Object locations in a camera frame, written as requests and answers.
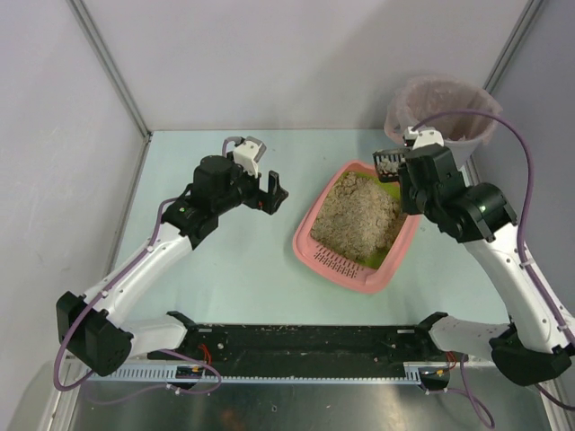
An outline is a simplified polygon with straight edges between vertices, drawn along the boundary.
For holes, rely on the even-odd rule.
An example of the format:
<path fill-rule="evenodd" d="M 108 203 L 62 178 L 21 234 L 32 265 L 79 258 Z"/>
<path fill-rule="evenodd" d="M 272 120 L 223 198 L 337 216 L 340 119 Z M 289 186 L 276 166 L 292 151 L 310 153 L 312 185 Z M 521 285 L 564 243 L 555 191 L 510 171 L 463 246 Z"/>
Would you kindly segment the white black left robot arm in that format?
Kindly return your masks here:
<path fill-rule="evenodd" d="M 239 155 L 204 157 L 180 196 L 160 204 L 153 231 L 126 262 L 83 294 L 57 300 L 57 357 L 70 352 L 91 373 L 108 376 L 132 356 L 179 347 L 192 324 L 181 313 L 133 324 L 128 315 L 156 279 L 217 229 L 220 216 L 240 206 L 268 215 L 279 210 L 288 197 L 279 174 L 271 171 L 261 189 L 256 168 Z"/>

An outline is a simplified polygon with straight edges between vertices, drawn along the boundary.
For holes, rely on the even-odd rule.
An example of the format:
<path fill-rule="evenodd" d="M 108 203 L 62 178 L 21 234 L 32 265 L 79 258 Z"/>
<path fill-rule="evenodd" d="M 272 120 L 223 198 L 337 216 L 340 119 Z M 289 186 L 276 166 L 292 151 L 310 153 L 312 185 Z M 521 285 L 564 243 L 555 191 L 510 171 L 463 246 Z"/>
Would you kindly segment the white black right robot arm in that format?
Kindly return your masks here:
<path fill-rule="evenodd" d="M 535 267 L 518 245 L 518 219 L 503 192 L 490 183 L 467 186 L 451 151 L 438 144 L 411 149 L 400 164 L 404 211 L 424 215 L 464 245 L 503 301 L 509 323 L 484 324 L 442 313 L 429 327 L 437 348 L 490 359 L 513 383 L 530 386 L 571 367 L 571 317 L 554 316 L 554 295 L 532 279 Z"/>

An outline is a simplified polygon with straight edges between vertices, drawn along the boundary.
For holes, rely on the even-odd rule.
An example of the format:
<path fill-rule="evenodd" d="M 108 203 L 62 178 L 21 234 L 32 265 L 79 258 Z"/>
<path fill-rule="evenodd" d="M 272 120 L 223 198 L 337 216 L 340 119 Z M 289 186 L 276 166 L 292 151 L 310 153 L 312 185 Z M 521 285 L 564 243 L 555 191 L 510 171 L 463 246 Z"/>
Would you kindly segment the black slotted litter scoop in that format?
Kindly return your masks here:
<path fill-rule="evenodd" d="M 408 147 L 400 147 L 380 150 L 372 154 L 377 178 L 380 182 L 391 183 L 399 180 L 399 168 L 410 150 Z"/>

